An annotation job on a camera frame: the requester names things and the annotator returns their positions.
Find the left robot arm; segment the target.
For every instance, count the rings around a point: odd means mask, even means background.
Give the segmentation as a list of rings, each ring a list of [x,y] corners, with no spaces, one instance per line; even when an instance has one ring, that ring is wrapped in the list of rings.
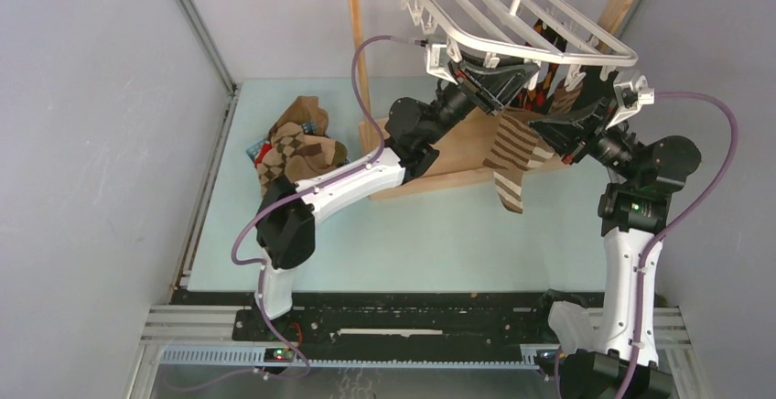
[[[461,61],[452,81],[439,81],[432,102],[395,100],[379,132],[383,143],[366,156],[322,176],[273,180],[257,211],[256,241],[264,251],[254,329],[280,340],[289,329],[296,269],[316,249],[316,228],[351,204],[422,177],[437,161],[436,143],[472,111],[496,114],[507,106],[539,67],[513,63],[486,68]]]

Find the white plastic clip hanger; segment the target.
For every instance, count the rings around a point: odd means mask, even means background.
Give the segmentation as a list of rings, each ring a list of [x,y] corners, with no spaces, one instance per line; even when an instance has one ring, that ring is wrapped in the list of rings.
[[[447,44],[447,66],[465,54],[489,68],[509,58],[555,63],[580,81],[584,66],[605,74],[634,66],[637,53],[565,0],[401,0],[426,40]],[[560,51],[534,30],[541,19],[567,41]]]

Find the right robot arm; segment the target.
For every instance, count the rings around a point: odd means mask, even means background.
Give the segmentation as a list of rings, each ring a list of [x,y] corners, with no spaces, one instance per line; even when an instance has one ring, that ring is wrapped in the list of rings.
[[[568,165],[586,156],[617,178],[601,195],[598,216],[606,255],[603,314],[598,329],[579,307],[563,302],[533,315],[535,336],[560,340],[556,389],[562,398],[668,398],[674,378],[659,368],[653,332],[654,282],[674,193],[695,173],[701,153],[687,137],[647,145],[615,121],[600,101],[528,123]]]

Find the brown striped sock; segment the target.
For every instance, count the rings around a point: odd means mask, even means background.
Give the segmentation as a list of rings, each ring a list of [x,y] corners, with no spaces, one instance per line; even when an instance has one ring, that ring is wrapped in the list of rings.
[[[548,99],[550,103],[547,114],[560,115],[569,113],[572,110],[575,101],[580,96],[583,88],[583,82],[580,82],[570,91],[564,84],[559,84],[553,92],[552,96]]]
[[[523,176],[555,155],[555,151],[528,125],[539,117],[539,113],[524,110],[502,112],[490,152],[482,162],[492,171],[501,205],[517,214],[524,210]]]

